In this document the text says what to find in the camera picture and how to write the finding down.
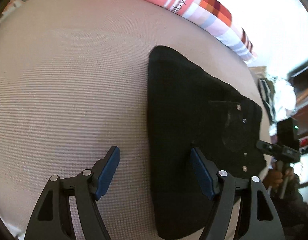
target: person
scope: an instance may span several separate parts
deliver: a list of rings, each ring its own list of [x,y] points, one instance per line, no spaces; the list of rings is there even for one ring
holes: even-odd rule
[[[263,184],[267,190],[271,187],[273,191],[279,188],[286,177],[289,177],[289,182],[284,198],[271,196],[271,199],[281,220],[286,240],[296,240],[301,239],[304,229],[308,228],[308,204],[298,191],[299,176],[294,174],[294,169],[291,167],[286,169],[283,175],[277,170],[276,164],[272,163],[272,169],[268,171]]]

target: beige fabric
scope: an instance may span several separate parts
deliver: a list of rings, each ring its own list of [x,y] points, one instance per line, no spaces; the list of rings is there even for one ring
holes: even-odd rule
[[[4,22],[0,214],[6,222],[25,230],[52,174],[75,176],[117,145],[121,162],[98,202],[105,225],[113,240],[160,239],[146,130],[147,61],[158,44],[262,105],[234,52],[193,23],[142,0],[30,0]],[[267,141],[268,127],[263,118],[261,139]],[[83,239],[74,209],[77,238]]]

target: patterned fabric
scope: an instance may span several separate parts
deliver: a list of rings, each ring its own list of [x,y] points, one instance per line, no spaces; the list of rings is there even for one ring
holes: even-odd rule
[[[257,55],[242,27],[233,24],[233,17],[217,0],[146,0],[162,6],[195,23],[224,45],[232,49],[242,60],[251,62]]]

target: folded black clothing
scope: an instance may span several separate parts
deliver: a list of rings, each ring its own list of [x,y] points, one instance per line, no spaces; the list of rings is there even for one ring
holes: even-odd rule
[[[179,52],[158,46],[148,66],[151,195],[158,235],[179,239],[203,228],[212,202],[201,193],[190,150],[249,179],[266,166],[255,147],[261,107]]]

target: metal screw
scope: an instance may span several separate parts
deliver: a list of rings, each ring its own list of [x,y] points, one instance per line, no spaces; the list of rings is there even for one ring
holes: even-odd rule
[[[56,181],[58,179],[57,175],[53,175],[50,177],[50,181]]]
[[[83,175],[84,175],[84,176],[91,175],[91,173],[92,173],[92,171],[89,170],[89,169],[83,171]]]
[[[253,180],[254,182],[259,182],[259,181],[260,181],[259,177],[257,177],[257,176],[253,176],[253,177],[252,177],[252,180]]]
[[[221,171],[219,171],[218,172],[222,177],[226,177],[227,176],[227,171],[223,171],[223,170],[221,170]]]

